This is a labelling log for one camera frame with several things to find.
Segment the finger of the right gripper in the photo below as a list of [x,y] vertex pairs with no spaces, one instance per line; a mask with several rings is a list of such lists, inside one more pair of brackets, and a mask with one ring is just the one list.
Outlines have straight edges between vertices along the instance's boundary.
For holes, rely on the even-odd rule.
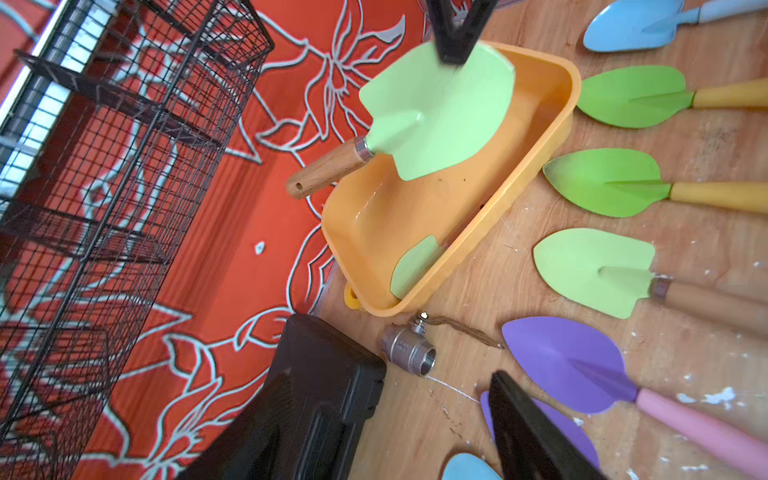
[[497,0],[473,1],[458,25],[451,17],[452,2],[427,0],[427,16],[435,37],[439,60],[447,65],[464,65],[487,25]]

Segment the purple shovel pink handle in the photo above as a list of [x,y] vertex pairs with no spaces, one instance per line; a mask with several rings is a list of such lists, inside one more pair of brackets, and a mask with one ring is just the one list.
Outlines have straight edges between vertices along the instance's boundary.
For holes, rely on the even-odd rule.
[[[560,432],[576,447],[597,469],[600,468],[600,460],[597,450],[583,429],[571,419],[560,413],[548,404],[532,398],[533,403],[545,414],[545,416],[560,430]],[[486,425],[492,439],[495,439],[495,431],[491,415],[489,392],[482,392],[480,405]]]
[[637,386],[626,372],[618,346],[599,330],[561,317],[534,316],[506,322],[501,332],[531,380],[564,406],[599,414],[617,402],[633,403],[743,474],[767,477],[766,442]]

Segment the green shovel yellow handle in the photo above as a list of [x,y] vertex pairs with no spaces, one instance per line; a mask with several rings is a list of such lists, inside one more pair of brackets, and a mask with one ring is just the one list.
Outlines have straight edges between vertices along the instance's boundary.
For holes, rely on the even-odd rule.
[[601,123],[645,129],[686,109],[765,109],[767,80],[693,91],[684,74],[671,66],[631,66],[585,79],[577,106]]
[[542,172],[572,204],[594,214],[628,218],[652,204],[673,201],[765,214],[765,182],[665,182],[656,160],[641,151],[600,148],[570,153]]

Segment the green shovel brown wooden handle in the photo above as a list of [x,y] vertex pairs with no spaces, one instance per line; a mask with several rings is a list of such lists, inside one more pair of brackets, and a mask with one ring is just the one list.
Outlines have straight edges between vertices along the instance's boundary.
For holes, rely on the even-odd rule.
[[423,43],[364,85],[359,99],[372,125],[292,175],[288,193],[304,198],[361,169],[377,155],[393,158],[404,181],[458,165],[493,138],[509,109],[516,69],[487,43],[461,66]]

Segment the light green shovel wooden handle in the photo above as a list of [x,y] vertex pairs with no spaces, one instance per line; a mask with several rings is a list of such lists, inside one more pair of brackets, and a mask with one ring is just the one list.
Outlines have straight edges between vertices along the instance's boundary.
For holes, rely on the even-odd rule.
[[677,310],[756,336],[767,336],[767,305],[651,271],[653,244],[591,228],[550,234],[533,248],[536,269],[561,296],[618,319],[651,299]]

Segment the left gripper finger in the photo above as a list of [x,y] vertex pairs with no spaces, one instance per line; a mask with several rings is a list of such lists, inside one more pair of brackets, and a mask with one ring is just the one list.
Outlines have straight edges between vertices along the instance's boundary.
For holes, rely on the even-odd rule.
[[506,372],[492,374],[488,405],[505,479],[604,477]]

